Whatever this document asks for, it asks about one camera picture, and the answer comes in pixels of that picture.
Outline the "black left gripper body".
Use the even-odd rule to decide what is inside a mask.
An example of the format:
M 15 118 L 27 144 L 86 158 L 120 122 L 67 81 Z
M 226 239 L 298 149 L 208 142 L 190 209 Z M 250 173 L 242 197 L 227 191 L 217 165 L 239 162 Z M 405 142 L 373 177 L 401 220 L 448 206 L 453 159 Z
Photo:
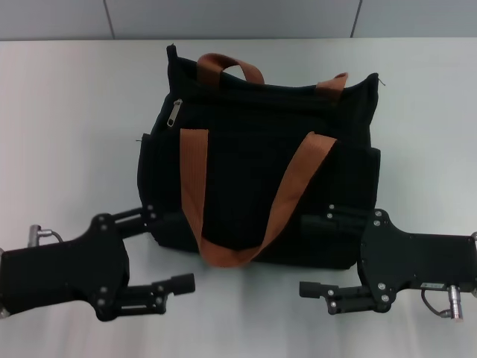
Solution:
M 1 308 L 15 315 L 85 301 L 106 315 L 129 281 L 129 259 L 113 216 L 100 214 L 77 239 L 5 251 Z

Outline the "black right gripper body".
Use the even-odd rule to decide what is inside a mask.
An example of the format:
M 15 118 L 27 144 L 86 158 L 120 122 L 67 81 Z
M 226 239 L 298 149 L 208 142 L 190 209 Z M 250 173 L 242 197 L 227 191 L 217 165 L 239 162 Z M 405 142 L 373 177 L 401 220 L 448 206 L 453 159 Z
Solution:
M 408 233 L 387 212 L 374 210 L 361 237 L 358 275 L 386 312 L 405 289 L 476 291 L 476 241 L 472 236 Z

